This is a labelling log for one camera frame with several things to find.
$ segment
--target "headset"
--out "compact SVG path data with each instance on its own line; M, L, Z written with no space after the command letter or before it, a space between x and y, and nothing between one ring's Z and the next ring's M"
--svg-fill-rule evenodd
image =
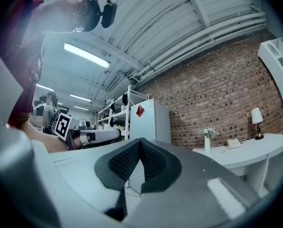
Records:
M117 10L117 4L111 0L107 0L107 4L103 8L103 12L100 10L98 0L90 0L92 11L89 13L91 16L91 22L85 28L85 32L93 30L99 23L100 17L102 16L102 27L108 28L111 26L115 19Z

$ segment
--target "white shelf unit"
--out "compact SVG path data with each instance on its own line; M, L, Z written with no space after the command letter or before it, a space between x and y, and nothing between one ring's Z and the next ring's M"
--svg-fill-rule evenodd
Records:
M137 91L132 90L131 85L128 86L127 91L125 93L127 94L127 107L125 108L125 110L121 111L121 106L125 105L122 101L122 95L121 95L116 100L112 100L112 102L108 106L106 106L104 109L98 112L97 123L100 122L108 123L108 127L110 128L111 118L113 118L113 123L115 124L125 121L125 129L121 131L121 135L125 137L125 140L127 140L130 134L130 132L128 131L130 107L140 102L148 100L149 95L143 95ZM113 103L115 103L115 114L112 114L113 110L111 109L111 105ZM106 114L107 112L109 117L100 120L99 116L101 114Z
M283 38L261 43L258 56L270 71L283 100Z

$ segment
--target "ceiling light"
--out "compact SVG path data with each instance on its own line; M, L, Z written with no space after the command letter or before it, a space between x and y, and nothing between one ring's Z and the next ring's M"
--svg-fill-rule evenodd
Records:
M54 91L54 90L51 89L51 88L47 88L47 87L45 87L45 86L41 86L41 85L38 85L38 84L36 84L36 86L41 87L41 88L44 88L44 89L47 89L47 90L50 90L50 91Z
M80 57L84 57L87 60L90 60L90 61L92 61L94 63L97 63L98 65L100 65L102 67L105 67L105 68L108 68L109 65L110 65L109 62L107 62L107 61L105 61L105 60L103 60L103 59L101 59L101 58L99 58L99 57L97 57L97 56L87 52L87 51L84 51L84 50L82 50L82 49L80 49L78 47L72 46L72 45L70 45L68 43L64 43L64 50L69 51L71 53L74 53L74 54L76 54L76 55L78 55Z
M70 95L70 96L78 98L78 99L81 99L81 100L85 100L85 101L90 101L91 102L91 100L89 100L89 99L82 98L82 97L79 97L79 96L76 96L76 95Z
M82 109L82 110L86 110L87 111L87 109L81 108L81 107L77 107L77 106L74 106L74 108L78 108L78 109Z

